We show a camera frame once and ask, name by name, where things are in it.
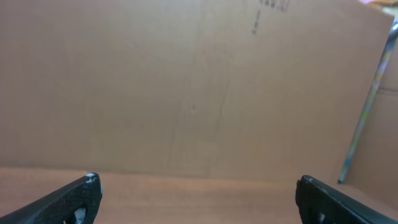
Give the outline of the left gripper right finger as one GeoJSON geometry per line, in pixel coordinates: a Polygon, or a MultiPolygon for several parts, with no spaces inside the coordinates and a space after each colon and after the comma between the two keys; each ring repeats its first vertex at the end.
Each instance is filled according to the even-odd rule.
{"type": "Polygon", "coordinates": [[[397,224],[310,175],[297,181],[295,203],[303,224],[397,224]]]}

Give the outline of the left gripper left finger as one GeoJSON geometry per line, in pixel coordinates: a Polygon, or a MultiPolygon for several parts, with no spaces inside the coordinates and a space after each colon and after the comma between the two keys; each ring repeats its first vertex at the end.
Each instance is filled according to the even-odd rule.
{"type": "Polygon", "coordinates": [[[3,224],[93,224],[103,188],[97,173],[83,177],[1,217],[3,224]]]}

